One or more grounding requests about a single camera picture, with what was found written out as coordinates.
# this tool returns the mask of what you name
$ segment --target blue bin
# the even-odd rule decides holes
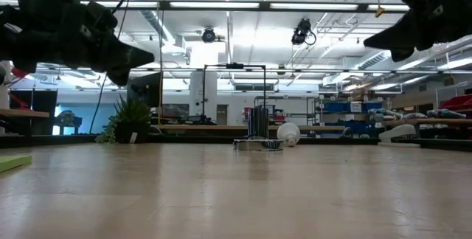
[[[323,111],[343,112],[347,111],[346,103],[325,103]]]
[[[382,108],[382,103],[363,103],[362,111],[367,113],[370,109],[379,109]]]

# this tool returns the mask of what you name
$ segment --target wooden table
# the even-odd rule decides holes
[[[10,117],[25,117],[25,118],[48,118],[49,113],[40,112],[40,111],[29,111],[29,110],[18,110],[18,109],[0,109],[0,128],[6,128],[14,133],[21,135],[29,136],[31,135],[30,128],[24,128],[21,125],[13,122]]]
[[[173,130],[173,131],[185,131],[185,130],[205,130],[205,131],[238,131],[244,130],[247,131],[248,127],[246,125],[152,125],[154,128],[163,129],[163,130]],[[269,126],[269,130],[276,131],[279,128],[277,125]],[[299,125],[301,131],[343,131],[346,127],[344,126],[312,126],[312,125]]]
[[[49,113],[18,109],[0,109],[0,114],[6,117],[49,117]]]
[[[384,126],[399,125],[452,125],[458,127],[472,127],[472,119],[439,119],[439,118],[422,118],[422,119],[402,119],[393,121],[383,121]]]

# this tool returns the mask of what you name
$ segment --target security camera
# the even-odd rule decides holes
[[[201,35],[201,40],[204,43],[212,43],[216,39],[216,34],[213,31],[213,28],[206,28],[204,33]]]

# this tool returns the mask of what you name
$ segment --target ceiling light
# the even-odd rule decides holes
[[[405,74],[428,74],[428,75],[434,75],[434,74],[437,74],[439,73],[438,71],[434,71],[434,70],[423,70],[423,71],[420,71],[420,70],[404,70],[403,73]]]
[[[412,83],[415,83],[415,82],[417,82],[417,81],[420,81],[420,80],[423,80],[423,79],[426,79],[426,78],[427,78],[427,76],[416,77],[416,78],[414,78],[414,79],[405,81],[403,84],[406,84],[406,85],[412,84]]]
[[[194,8],[258,8],[259,3],[252,2],[170,2],[173,8],[194,7]]]
[[[416,60],[416,61],[413,61],[413,62],[407,63],[406,65],[401,66],[398,70],[410,69],[412,67],[418,66],[422,62],[423,61],[421,61],[421,60]]]
[[[438,67],[437,69],[439,69],[439,70],[455,69],[455,68],[460,67],[460,66],[468,65],[470,63],[472,63],[472,58],[466,58],[466,59],[461,59],[461,60],[456,60],[456,61],[449,62],[446,65],[442,65],[442,66]]]
[[[384,89],[390,89],[391,87],[395,87],[396,85],[398,85],[398,83],[380,84],[380,85],[372,87],[371,90],[381,91],[381,90],[384,90]]]
[[[408,11],[410,7],[405,4],[396,4],[396,5],[381,5],[381,7],[385,11]],[[371,4],[367,7],[367,10],[376,11],[378,9],[378,5]]]
[[[271,9],[288,10],[357,10],[357,4],[304,4],[304,3],[271,3]]]
[[[366,73],[366,74],[369,74],[369,73],[372,73],[372,70],[350,70],[349,72],[351,73]],[[375,70],[375,73],[378,73],[378,74],[389,74],[389,73],[392,73],[391,70]]]
[[[81,4],[88,4],[90,1],[81,1]],[[96,1],[98,4],[101,4],[104,7],[116,7],[118,1]],[[131,8],[154,8],[157,9],[157,2],[149,1],[130,1],[125,2],[121,7],[131,7]]]

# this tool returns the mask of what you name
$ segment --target metal stand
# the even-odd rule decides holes
[[[268,139],[268,109],[252,108],[249,111],[248,139],[235,139],[235,150],[283,150],[283,140]]]
[[[235,139],[235,150],[279,151],[283,150],[283,140],[278,139]]]

